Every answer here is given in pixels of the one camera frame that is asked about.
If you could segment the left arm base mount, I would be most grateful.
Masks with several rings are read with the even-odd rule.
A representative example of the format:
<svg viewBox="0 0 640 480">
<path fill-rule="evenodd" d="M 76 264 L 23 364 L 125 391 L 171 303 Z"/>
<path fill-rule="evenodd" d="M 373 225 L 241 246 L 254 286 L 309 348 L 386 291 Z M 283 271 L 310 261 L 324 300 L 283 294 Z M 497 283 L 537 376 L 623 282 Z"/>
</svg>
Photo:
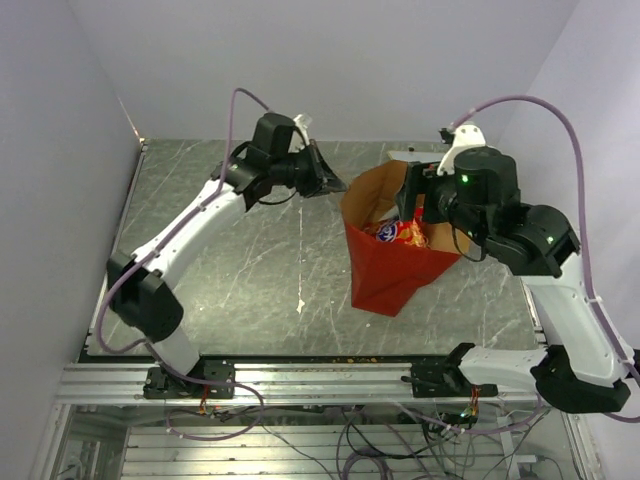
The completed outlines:
<svg viewBox="0 0 640 480">
<path fill-rule="evenodd" d="M 200 360 L 190 374 L 193 380 L 186 380 L 170 373 L 163 366 L 152 367 L 148 370 L 143 385 L 143 397 L 149 400 L 233 397 L 235 368 L 231 363 Z"/>
</svg>

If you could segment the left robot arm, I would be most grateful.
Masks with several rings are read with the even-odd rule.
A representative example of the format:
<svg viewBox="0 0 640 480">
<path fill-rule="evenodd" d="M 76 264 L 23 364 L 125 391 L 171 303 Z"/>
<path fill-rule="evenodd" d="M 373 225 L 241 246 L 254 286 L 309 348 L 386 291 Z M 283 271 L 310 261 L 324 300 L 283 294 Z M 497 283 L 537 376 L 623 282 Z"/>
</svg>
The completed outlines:
<svg viewBox="0 0 640 480">
<path fill-rule="evenodd" d="M 309 136 L 311 119 L 265 113 L 251 140 L 238 145 L 191 201 L 159 234 L 132 254 L 107 262 L 107 292 L 99 312 L 114 312 L 141 332 L 141 343 L 170 369 L 168 384 L 182 397 L 203 387 L 201 356 L 181 327 L 184 309 L 174 289 L 189 265 L 219 231 L 276 187 L 313 198 L 345 191 L 345 183 Z"/>
</svg>

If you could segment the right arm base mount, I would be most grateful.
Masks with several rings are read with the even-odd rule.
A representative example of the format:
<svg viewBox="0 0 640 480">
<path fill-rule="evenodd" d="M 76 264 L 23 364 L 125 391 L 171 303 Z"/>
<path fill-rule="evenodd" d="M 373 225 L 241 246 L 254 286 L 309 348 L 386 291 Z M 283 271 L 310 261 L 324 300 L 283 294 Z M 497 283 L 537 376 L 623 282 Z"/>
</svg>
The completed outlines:
<svg viewBox="0 0 640 480">
<path fill-rule="evenodd" d="M 498 387 L 495 384 L 472 384 L 460 370 L 463 355 L 472 347 L 473 343 L 464 342 L 446 356 L 422 357 L 400 380 L 411 386 L 414 398 L 471 397 L 473 393 L 480 397 L 496 397 Z"/>
</svg>

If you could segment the red paper bag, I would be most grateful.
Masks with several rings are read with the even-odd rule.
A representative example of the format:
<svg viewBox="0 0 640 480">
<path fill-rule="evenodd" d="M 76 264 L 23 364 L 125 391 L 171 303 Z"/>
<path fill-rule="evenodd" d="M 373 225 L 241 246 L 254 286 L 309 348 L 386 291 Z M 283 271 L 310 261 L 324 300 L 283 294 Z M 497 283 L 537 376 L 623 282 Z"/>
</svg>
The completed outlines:
<svg viewBox="0 0 640 480">
<path fill-rule="evenodd" d="M 464 232 L 448 223 L 423 222 L 422 206 L 413 219 L 428 239 L 426 248 L 380 242 L 363 231 L 368 223 L 396 217 L 391 210 L 406 167 L 405 162 L 390 160 L 365 171 L 340 202 L 351 264 L 351 305 L 390 317 L 468 253 L 471 244 Z"/>
</svg>

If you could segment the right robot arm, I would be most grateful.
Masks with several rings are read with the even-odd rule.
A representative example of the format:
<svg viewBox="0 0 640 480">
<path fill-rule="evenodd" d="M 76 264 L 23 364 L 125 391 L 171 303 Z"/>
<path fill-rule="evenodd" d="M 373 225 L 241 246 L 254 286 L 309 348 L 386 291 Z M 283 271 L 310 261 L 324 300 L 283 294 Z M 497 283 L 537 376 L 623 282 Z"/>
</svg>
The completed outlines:
<svg viewBox="0 0 640 480">
<path fill-rule="evenodd" d="M 629 348 L 617 352 L 612 325 L 587 292 L 585 247 L 567 217 L 548 205 L 522 202 L 515 160 L 491 147 L 457 154 L 450 173 L 439 163 L 410 162 L 395 196 L 401 219 L 423 220 L 463 233 L 516 277 L 542 310 L 547 343 L 532 350 L 496 350 L 462 343 L 440 375 L 450 394 L 495 384 L 535 392 L 566 413 L 613 415 L 630 397 Z"/>
</svg>

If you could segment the red candy snack bag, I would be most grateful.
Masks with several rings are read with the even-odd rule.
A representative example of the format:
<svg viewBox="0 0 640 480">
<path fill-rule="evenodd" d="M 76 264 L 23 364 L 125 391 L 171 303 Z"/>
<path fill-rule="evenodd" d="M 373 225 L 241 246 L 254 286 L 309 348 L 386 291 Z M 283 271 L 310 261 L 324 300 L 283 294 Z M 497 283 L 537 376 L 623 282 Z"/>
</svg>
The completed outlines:
<svg viewBox="0 0 640 480">
<path fill-rule="evenodd" d="M 428 239 L 415 219 L 402 221 L 397 217 L 392 217 L 368 223 L 364 226 L 363 231 L 380 242 L 398 243 L 419 248 L 426 248 L 428 245 Z"/>
</svg>

